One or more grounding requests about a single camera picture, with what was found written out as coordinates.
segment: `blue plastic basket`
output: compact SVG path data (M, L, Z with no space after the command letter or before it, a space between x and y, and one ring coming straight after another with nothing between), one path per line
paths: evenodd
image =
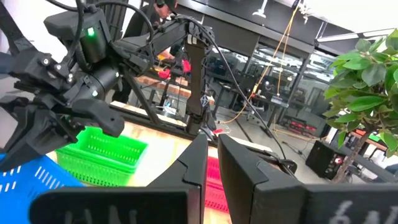
M83 185L47 156L0 172L0 223L30 223L31 201L47 190L63 186Z

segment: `green plastic basket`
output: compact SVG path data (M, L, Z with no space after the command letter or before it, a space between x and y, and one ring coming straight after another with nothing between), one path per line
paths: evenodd
M100 186L124 186L135 173L147 144L125 136L114 138L86 128L76 144L57 149L58 164L77 179Z

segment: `green led light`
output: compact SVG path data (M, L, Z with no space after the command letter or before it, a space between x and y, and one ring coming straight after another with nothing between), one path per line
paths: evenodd
M90 37L94 36L94 28L90 27L87 29L87 35L89 35Z

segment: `wooden table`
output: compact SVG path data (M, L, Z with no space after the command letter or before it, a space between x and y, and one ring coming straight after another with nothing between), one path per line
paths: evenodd
M162 90L164 90L164 88L166 87L166 82L165 81L159 82L159 80L157 80L155 78L147 77L145 75L137 77L136 80L139 83L143 83L145 85L152 85L153 87L156 87L156 88L159 88L159 89L162 89ZM175 81L177 83L181 83L181 85L188 86L188 81L186 81L182 77L177 77L175 79ZM191 90L188 90L186 88L181 88L179 86L172 85L172 84L169 84L169 88L167 89L167 92L173 93L173 94L176 94L176 95L179 94L180 96L184 96L184 97L187 97L187 98L191 96ZM213 105L214 104L214 98L212 96L208 96L208 99L209 99L209 103L211 105Z
M355 131L350 132L350 135L352 135L352 136L354 136L354 137L356 137L356 138L358 138L358 139L360 139L360 138L362 137L362 135L356 133ZM386 147L386 146L383 146L382 144L379 144L379 143L373 141L372 139L369 139L369 138L368 138L368 139L366 140L366 143L371 144L371 145L373 145L373 146L376 147L376 148L373 150L373 152L370 154L369 159L373 157L374 153L375 153L377 150L380 150L380 151L383 151L383 152L386 152L386 151L387 151L387 147Z
M145 114L145 111L133 106L125 105L120 102L113 102L112 105L127 108L137 113ZM162 115L158 115L161 120L170 123L185 125L181 121L176 121ZM133 139L138 139L142 142L148 143L146 153L141 160L136 173L131 177L128 186L131 187L145 187L163 173L171 164L181 155L181 153L189 146L191 140L173 136L171 134L156 131L138 124L125 122L122 135ZM233 138L235 141L250 147L255 147L260 150L272 152L268 147L247 142L242 139ZM55 152L47 154L54 161L57 160ZM209 147L208 155L218 158L217 148ZM231 223L228 214L205 208L205 224L224 224Z

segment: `glass wall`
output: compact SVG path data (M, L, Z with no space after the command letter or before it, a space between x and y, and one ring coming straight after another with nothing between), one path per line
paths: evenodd
M221 52L223 53L226 61L228 62L229 67L234 73L235 77L238 81L240 81L240 74L244 69L244 66L248 60L248 57L238 54L236 52L230 51L228 49L224 49L219 47ZM205 73L206 79L208 83L208 88L214 90L216 93L215 99L218 98L218 94L221 91L221 83L232 83L231 75L228 72L228 69L224 65L224 61L221 59L218 51L213 48L209 53L205 63ZM225 91L220 101L220 106L229 108L231 106L231 102L234 99L234 93L230 91Z
M278 51L272 59L274 52L275 49L272 47L259 44L254 51L248 73L257 72L261 75L269 65L269 70L261 83L261 89L272 95L279 94L279 97L287 101L303 59L287 53L283 56L281 51Z
M292 93L289 108L284 114L282 124L286 121L295 121L309 127L308 133L321 136L326 119L322 115L331 106L323 96L333 78L333 70L329 66L335 58L323 52L314 51L298 83L297 90Z
M237 71L241 72L248 58L228 49L224 49L222 47L219 48L228 62L229 67L231 67L233 73L235 74ZM224 65L224 61L221 59L220 54L214 47L206 60L206 74L217 80L231 80L228 70Z

